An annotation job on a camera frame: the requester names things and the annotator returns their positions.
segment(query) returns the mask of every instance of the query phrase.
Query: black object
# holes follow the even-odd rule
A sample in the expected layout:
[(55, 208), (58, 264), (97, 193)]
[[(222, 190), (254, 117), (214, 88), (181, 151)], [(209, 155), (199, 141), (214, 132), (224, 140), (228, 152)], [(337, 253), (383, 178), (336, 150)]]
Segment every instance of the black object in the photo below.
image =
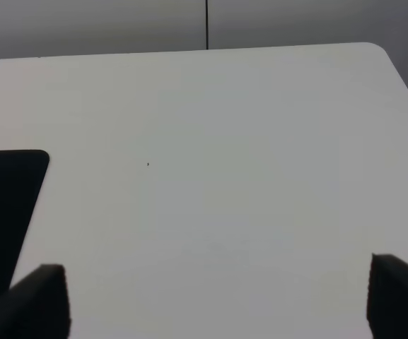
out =
[(205, 46), (209, 48), (209, 0), (205, 0)]
[(61, 265), (40, 266), (0, 296), (0, 339), (65, 339), (70, 325)]
[(393, 255), (373, 255), (367, 319), (375, 339), (408, 339), (408, 264)]
[(48, 162), (42, 150), (0, 151), (0, 295), (10, 286)]

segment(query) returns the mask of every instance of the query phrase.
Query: dark line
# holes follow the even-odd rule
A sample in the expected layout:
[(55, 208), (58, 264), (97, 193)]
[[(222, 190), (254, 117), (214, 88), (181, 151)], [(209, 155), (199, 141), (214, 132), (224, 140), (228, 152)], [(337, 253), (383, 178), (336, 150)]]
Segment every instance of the dark line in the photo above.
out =
[(209, 0), (205, 0), (205, 38), (206, 48), (209, 48)]

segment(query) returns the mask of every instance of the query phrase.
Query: white wall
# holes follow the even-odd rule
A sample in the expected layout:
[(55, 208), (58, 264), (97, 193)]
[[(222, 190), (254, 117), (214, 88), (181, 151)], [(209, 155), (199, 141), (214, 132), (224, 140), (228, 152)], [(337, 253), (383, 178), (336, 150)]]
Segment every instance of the white wall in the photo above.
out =
[(210, 48), (373, 42), (408, 86), (408, 0), (209, 0)]
[(0, 0), (0, 58), (205, 49), (202, 0)]

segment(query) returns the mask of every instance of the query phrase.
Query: white table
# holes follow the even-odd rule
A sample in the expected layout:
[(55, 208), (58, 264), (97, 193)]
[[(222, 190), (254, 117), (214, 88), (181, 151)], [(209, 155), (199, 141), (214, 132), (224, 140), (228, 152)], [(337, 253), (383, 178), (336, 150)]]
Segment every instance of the white table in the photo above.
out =
[(72, 338), (370, 338), (371, 253), (408, 261), (408, 91), (372, 44), (0, 60), (26, 148), (14, 280), (64, 264)]

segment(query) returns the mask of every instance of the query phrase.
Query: black tablet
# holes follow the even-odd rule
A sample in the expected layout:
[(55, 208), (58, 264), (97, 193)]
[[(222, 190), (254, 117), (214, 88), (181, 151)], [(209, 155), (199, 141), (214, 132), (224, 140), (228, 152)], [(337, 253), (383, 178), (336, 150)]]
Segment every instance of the black tablet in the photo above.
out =
[(11, 283), (48, 163), (43, 150), (0, 151), (0, 294)]

